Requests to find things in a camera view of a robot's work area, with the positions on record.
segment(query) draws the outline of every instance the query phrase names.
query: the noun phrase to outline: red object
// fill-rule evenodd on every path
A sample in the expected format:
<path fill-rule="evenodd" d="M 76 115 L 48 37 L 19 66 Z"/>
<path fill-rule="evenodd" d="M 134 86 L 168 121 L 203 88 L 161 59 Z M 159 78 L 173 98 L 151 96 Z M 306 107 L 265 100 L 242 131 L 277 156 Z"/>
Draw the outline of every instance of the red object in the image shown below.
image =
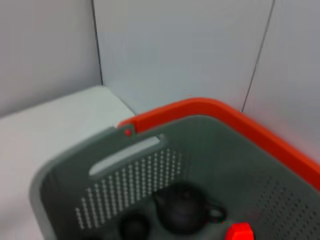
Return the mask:
<path fill-rule="evenodd" d="M 222 121 L 320 191 L 320 166 L 318 164 L 243 113 L 218 100 L 194 97 L 174 102 L 134 116 L 121 122 L 119 126 L 132 124 L 137 133 L 142 133 L 190 115 L 207 115 Z"/>
<path fill-rule="evenodd" d="M 132 131 L 129 128 L 127 128 L 126 130 L 124 130 L 124 134 L 130 137 L 132 135 Z"/>
<path fill-rule="evenodd" d="M 226 232 L 225 240 L 255 240 L 249 223 L 235 223 Z"/>

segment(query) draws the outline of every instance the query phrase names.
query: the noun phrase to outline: red toy block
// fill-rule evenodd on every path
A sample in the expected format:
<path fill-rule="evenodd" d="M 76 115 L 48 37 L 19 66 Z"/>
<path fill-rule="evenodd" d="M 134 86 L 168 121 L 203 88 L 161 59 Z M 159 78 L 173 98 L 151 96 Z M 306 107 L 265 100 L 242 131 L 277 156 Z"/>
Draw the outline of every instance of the red toy block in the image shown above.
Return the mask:
<path fill-rule="evenodd" d="M 226 232 L 225 240 L 255 240 L 249 223 L 234 223 Z"/>

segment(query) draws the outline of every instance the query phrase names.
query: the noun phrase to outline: basket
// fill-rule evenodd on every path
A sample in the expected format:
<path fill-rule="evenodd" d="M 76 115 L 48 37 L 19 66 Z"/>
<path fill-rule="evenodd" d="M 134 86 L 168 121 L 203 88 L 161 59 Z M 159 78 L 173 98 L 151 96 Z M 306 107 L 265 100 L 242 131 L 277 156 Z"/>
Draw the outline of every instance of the basket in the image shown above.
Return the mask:
<path fill-rule="evenodd" d="M 93 165 L 157 137 L 104 170 Z M 122 122 L 46 164 L 30 201 L 46 240 L 120 239 L 119 219 L 143 209 L 151 240 L 180 239 L 158 223 L 151 194 L 175 181 L 200 186 L 228 211 L 181 239 L 223 240 L 248 222 L 257 240 L 320 240 L 320 167 L 242 113 L 217 100 L 191 98 Z"/>

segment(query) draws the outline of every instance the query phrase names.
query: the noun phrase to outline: panel seam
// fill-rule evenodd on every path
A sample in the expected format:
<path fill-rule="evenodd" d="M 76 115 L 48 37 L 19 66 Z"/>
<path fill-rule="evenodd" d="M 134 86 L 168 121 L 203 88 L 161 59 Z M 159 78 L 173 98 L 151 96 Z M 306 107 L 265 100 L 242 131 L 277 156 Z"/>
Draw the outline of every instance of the panel seam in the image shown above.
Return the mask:
<path fill-rule="evenodd" d="M 264 33 L 263 33 L 262 41 L 261 41 L 261 44 L 260 44 L 259 52 L 258 52 L 258 55 L 256 57 L 256 61 L 255 61 L 255 64 L 254 64 L 254 69 L 253 69 L 253 72 L 252 72 L 252 75 L 251 75 L 251 79 L 250 79 L 250 83 L 249 83 L 249 87 L 248 87 L 248 90 L 246 92 L 245 99 L 244 99 L 244 102 L 243 102 L 243 106 L 242 106 L 242 109 L 241 109 L 242 113 L 245 110 L 246 103 L 247 103 L 247 100 L 248 100 L 248 97 L 249 97 L 249 93 L 250 93 L 250 90 L 251 90 L 251 87 L 252 87 L 252 84 L 253 84 L 253 81 L 254 81 L 254 78 L 255 78 L 255 75 L 256 75 L 257 67 L 258 67 L 258 64 L 259 64 L 260 57 L 261 57 L 262 49 L 263 49 L 264 44 L 265 44 L 265 40 L 266 40 L 267 32 L 268 32 L 268 29 L 269 29 L 272 13 L 274 11 L 275 3 L 276 3 L 276 0 L 272 0 L 271 9 L 270 9 L 268 20 L 266 22 L 266 26 L 265 26 L 265 29 L 264 29 Z"/>
<path fill-rule="evenodd" d="M 100 55 L 99 39 L 98 39 L 95 0 L 91 0 L 91 8 L 92 8 L 92 17 L 93 17 L 93 25 L 94 25 L 94 37 L 95 37 L 96 51 L 97 51 L 98 64 L 99 64 L 100 83 L 103 86 L 104 80 L 103 80 L 103 73 L 102 73 L 102 66 L 101 66 L 101 55 Z"/>

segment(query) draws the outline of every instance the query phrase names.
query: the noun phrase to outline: teapot handle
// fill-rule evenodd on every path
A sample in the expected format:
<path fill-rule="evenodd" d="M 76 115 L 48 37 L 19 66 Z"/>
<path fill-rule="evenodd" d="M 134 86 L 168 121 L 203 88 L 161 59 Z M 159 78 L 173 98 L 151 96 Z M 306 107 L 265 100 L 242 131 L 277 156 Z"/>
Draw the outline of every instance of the teapot handle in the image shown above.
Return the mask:
<path fill-rule="evenodd" d="M 227 210 L 222 206 L 208 203 L 207 209 L 210 211 L 209 218 L 208 218 L 208 221 L 210 223 L 213 223 L 213 224 L 222 223 L 227 218 Z"/>

